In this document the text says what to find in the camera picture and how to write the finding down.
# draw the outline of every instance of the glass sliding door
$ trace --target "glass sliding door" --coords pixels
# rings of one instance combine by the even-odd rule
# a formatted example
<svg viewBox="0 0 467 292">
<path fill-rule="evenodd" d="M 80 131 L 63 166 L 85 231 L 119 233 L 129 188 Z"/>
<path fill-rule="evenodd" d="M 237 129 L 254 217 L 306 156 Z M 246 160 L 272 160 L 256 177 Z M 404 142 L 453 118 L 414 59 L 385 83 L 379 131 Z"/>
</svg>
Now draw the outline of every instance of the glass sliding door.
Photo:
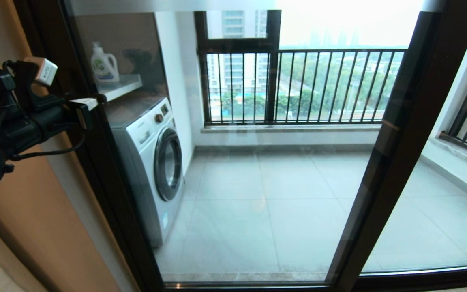
<svg viewBox="0 0 467 292">
<path fill-rule="evenodd" d="M 34 54 L 68 72 L 52 92 L 101 94 L 78 155 L 141 289 L 350 290 L 361 271 L 467 265 L 465 183 L 421 151 L 442 129 L 433 112 L 466 50 L 443 48 L 467 43 L 467 22 L 444 37 L 467 8 L 16 6 Z"/>
</svg>

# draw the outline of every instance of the washing machine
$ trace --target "washing machine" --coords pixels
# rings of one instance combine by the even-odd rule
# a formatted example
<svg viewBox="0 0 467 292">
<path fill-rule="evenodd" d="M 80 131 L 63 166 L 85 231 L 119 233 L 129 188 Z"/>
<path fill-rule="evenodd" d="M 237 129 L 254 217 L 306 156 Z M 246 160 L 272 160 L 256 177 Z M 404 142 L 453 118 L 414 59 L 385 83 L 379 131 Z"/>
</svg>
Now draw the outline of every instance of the washing machine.
<svg viewBox="0 0 467 292">
<path fill-rule="evenodd" d="M 128 98 L 107 105 L 106 114 L 141 223 L 151 246 L 161 246 L 183 192 L 182 152 L 169 100 Z"/>
</svg>

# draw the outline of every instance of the high-rise building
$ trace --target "high-rise building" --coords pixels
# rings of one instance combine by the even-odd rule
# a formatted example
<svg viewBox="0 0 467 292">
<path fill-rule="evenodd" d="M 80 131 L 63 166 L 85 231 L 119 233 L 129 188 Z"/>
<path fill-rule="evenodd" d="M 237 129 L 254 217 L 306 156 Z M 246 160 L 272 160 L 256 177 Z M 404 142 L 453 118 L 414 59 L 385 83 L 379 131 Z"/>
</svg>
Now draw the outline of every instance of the high-rise building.
<svg viewBox="0 0 467 292">
<path fill-rule="evenodd" d="M 209 39 L 266 37 L 267 11 L 207 11 Z M 211 98 L 266 94 L 268 54 L 211 54 L 207 57 Z"/>
</svg>

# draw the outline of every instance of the black cable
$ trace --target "black cable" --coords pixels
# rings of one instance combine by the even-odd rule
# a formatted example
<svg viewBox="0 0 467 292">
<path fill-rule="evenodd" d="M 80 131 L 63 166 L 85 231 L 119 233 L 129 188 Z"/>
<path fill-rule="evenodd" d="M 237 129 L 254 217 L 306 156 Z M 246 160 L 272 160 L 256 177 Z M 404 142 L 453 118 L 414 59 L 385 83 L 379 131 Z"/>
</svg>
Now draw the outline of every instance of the black cable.
<svg viewBox="0 0 467 292">
<path fill-rule="evenodd" d="M 25 155 L 9 155 L 8 159 L 10 159 L 11 161 L 20 161 L 20 160 L 27 159 L 30 157 L 41 157 L 41 156 L 47 156 L 47 155 L 63 155 L 68 152 L 77 150 L 78 148 L 80 148 L 80 146 L 82 146 L 82 144 L 84 144 L 86 137 L 83 133 L 80 133 L 80 135 L 82 137 L 80 138 L 79 143 L 73 146 L 72 148 L 68 148 L 64 150 L 47 151 L 47 152 L 26 153 Z"/>
</svg>

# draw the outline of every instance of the washing machine control knob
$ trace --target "washing machine control knob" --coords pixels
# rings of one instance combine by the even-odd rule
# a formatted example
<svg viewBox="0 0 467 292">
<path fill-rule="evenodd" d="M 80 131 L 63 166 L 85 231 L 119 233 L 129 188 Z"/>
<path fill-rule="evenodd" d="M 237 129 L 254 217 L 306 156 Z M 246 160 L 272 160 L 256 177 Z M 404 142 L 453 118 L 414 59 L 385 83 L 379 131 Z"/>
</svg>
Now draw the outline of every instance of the washing machine control knob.
<svg viewBox="0 0 467 292">
<path fill-rule="evenodd" d="M 163 115 L 162 114 L 156 114 L 154 116 L 154 120 L 156 121 L 157 124 L 159 124 L 160 122 L 163 122 Z"/>
</svg>

